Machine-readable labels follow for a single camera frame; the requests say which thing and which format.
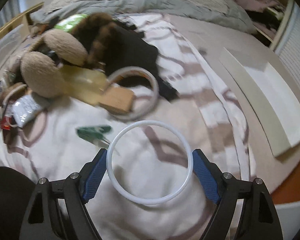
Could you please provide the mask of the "white flat board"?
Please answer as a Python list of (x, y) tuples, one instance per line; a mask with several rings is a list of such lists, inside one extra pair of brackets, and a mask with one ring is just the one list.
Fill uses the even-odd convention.
[(300, 102), (264, 59), (224, 48), (219, 58), (249, 101), (274, 157), (300, 143)]

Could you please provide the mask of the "green clothes peg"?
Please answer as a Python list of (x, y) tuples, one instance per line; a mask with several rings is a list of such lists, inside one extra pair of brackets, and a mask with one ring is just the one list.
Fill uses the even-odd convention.
[(76, 128), (76, 134), (83, 140), (92, 144), (101, 142), (110, 145), (110, 141), (106, 138), (106, 134), (112, 131), (109, 125), (85, 126)]

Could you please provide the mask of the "red cigarette box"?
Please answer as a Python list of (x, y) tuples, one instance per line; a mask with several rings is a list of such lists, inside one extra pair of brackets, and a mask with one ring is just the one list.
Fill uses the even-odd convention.
[(11, 130), (11, 122), (13, 118), (12, 106), (14, 104), (14, 100), (10, 100), (5, 107), (2, 107), (2, 119), (1, 119), (1, 129), (10, 131)]

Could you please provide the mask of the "white foil pouch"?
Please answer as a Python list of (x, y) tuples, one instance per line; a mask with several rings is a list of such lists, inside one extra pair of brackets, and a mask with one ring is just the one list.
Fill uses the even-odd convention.
[(12, 113), (16, 125), (23, 128), (39, 113), (50, 106), (50, 101), (37, 93), (26, 94), (12, 105)]

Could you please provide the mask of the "wooden block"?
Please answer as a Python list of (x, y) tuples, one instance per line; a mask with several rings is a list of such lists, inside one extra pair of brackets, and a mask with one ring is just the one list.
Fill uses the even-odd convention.
[(128, 114), (133, 105), (135, 94), (123, 87), (111, 86), (101, 96), (99, 106), (116, 114)]

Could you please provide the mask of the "yellow translucent plastic case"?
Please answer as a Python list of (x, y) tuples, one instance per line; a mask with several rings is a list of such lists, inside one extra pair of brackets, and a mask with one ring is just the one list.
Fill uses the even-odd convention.
[(66, 95), (96, 106), (107, 83), (106, 75), (98, 70), (64, 65), (60, 72), (65, 80)]

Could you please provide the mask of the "beige fluffy earmuffs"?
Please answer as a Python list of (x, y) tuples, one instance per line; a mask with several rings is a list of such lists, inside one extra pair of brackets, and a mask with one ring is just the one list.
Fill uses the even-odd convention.
[(21, 76), (39, 96), (55, 98), (66, 91), (65, 80), (58, 69), (59, 63), (66, 61), (81, 67), (87, 56), (87, 50), (70, 33), (50, 29), (21, 57)]

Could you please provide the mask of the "clear plastic storage bin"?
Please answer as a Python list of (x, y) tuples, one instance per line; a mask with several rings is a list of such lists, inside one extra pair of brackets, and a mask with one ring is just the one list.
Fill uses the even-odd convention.
[(21, 36), (24, 24), (17, 26), (0, 40), (0, 69), (6, 62), (7, 58), (21, 44), (23, 38)]

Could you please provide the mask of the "green wet wipes pack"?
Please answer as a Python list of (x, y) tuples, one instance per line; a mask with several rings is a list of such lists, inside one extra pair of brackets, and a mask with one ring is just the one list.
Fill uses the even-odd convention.
[(78, 25), (79, 22), (81, 22), (81, 20), (85, 19), (88, 17), (88, 14), (74, 14), (69, 16), (68, 18), (65, 18), (63, 20), (61, 20), (60, 22), (58, 22), (54, 28), (55, 29), (60, 29), (62, 31), (65, 32), (70, 32), (71, 29)]

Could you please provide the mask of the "wooden bedside shelf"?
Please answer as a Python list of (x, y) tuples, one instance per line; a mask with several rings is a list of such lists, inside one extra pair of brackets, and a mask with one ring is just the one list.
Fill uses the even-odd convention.
[(40, 2), (26, 11), (20, 13), (16, 17), (14, 17), (10, 22), (6, 23), (3, 27), (0, 28), (0, 40), (9, 34), (14, 29), (20, 27), (19, 33), (21, 34), (21, 40), (23, 41), (30, 34), (30, 27), (33, 24), (33, 21), (30, 18), (30, 14), (38, 11), (44, 5), (44, 2)]

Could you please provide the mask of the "grey quilt blanket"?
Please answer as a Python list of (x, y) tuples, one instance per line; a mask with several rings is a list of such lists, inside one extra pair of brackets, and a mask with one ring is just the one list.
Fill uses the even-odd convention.
[(30, 15), (34, 23), (48, 23), (74, 14), (106, 12), (111, 15), (160, 13), (210, 22), (244, 33), (256, 28), (245, 10), (233, 0), (53, 0)]

